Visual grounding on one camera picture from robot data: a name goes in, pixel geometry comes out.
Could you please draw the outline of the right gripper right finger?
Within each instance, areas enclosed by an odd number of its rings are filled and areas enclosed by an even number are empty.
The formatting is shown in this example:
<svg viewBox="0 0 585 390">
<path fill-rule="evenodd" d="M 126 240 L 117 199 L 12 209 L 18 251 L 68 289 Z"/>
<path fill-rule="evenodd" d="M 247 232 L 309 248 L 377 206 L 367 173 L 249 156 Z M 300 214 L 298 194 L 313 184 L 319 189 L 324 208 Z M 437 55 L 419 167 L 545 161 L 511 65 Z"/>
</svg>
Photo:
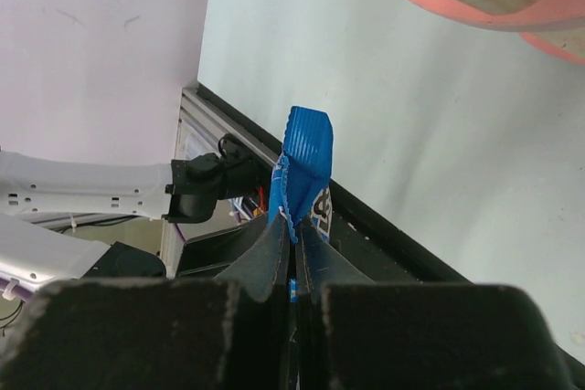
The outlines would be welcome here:
<svg viewBox="0 0 585 390">
<path fill-rule="evenodd" d="M 531 298 L 506 285 L 376 282 L 296 231 L 303 389 L 570 389 Z"/>
</svg>

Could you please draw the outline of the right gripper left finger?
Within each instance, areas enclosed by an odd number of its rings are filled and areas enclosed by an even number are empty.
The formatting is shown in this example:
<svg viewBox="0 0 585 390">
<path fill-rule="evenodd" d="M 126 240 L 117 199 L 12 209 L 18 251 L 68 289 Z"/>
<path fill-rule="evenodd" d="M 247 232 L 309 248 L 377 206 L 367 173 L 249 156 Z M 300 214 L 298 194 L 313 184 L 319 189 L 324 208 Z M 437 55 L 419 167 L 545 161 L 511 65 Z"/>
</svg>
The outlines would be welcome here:
<svg viewBox="0 0 585 390">
<path fill-rule="evenodd" d="M 287 221 L 209 279 L 47 285 L 1 357 L 4 389 L 279 389 Z"/>
</svg>

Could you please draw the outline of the blue white candy bar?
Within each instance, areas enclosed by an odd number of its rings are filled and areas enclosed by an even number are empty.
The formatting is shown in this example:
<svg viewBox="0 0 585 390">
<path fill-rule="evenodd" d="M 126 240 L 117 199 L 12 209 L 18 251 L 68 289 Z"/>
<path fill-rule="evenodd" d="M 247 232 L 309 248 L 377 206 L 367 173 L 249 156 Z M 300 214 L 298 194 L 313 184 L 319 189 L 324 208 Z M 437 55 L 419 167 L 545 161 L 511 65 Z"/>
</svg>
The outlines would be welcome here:
<svg viewBox="0 0 585 390">
<path fill-rule="evenodd" d="M 269 225 L 283 226 L 287 249 L 300 244 L 305 219 L 321 240 L 330 241 L 333 143 L 333 126 L 325 112 L 291 107 L 282 151 L 271 171 L 268 213 Z"/>
</svg>

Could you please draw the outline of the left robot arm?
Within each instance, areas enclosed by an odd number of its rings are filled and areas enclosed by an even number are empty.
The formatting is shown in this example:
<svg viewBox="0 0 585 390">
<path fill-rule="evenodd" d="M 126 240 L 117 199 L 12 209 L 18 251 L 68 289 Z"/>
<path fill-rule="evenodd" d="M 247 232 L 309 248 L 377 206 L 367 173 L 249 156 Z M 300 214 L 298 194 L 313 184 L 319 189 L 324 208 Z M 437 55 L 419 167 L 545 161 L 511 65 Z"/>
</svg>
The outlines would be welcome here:
<svg viewBox="0 0 585 390">
<path fill-rule="evenodd" d="M 261 184 L 253 153 L 231 135 L 218 153 L 169 164 L 64 163 L 1 154 L 1 296 L 29 300 L 57 280 L 163 278 L 160 258 L 120 242 L 84 242 L 34 226 L 29 214 L 102 214 L 203 223 L 219 200 Z"/>
</svg>

